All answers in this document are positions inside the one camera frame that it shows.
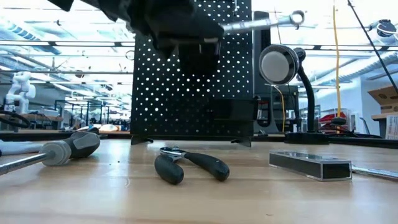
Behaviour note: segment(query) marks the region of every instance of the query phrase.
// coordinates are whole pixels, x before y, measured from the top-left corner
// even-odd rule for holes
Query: pegboard foot
[[[131,145],[136,145],[144,142],[154,143],[154,140],[151,138],[144,138],[140,136],[131,136]]]
[[[238,138],[238,139],[232,140],[231,143],[238,143],[238,144],[241,144],[246,147],[251,147],[251,138],[250,137]]]

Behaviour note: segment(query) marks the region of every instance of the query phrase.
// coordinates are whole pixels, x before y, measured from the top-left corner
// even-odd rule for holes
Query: yellow cable
[[[336,43],[336,92],[337,92],[337,117],[341,113],[341,100],[340,100],[340,81],[338,79],[338,70],[340,66],[340,51],[338,50],[337,28],[336,28],[336,2],[333,1],[333,30],[335,31]]]
[[[284,119],[282,122],[282,132],[285,132],[285,120],[286,120],[286,111],[285,111],[285,101],[284,101],[284,95],[282,94],[282,92],[278,89],[278,87],[274,86],[276,90],[278,90],[278,92],[280,93],[280,98],[282,100],[282,112],[284,115]]]

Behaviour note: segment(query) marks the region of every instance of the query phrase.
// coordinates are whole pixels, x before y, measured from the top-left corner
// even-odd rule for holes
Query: white robot
[[[12,78],[12,86],[6,95],[5,111],[27,114],[29,99],[36,96],[35,86],[30,84],[30,72],[18,72]],[[15,101],[19,101],[19,108],[16,108]]]

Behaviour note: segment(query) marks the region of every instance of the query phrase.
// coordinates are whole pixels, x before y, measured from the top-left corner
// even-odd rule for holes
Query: black pegboard
[[[251,1],[194,1],[215,21],[251,20]],[[252,136],[253,123],[214,123],[206,108],[210,98],[252,99],[252,35],[236,34],[221,42],[212,75],[186,75],[179,59],[160,58],[147,37],[136,34],[131,134],[142,136]]]

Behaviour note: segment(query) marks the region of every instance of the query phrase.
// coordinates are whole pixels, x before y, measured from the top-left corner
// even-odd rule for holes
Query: desk lamp
[[[307,92],[308,131],[287,133],[285,134],[285,142],[294,144],[329,144],[325,134],[314,131],[315,97],[311,82],[302,66],[305,56],[305,51],[301,48],[292,50],[284,45],[270,45],[260,54],[260,74],[271,85],[288,84],[298,74]]]

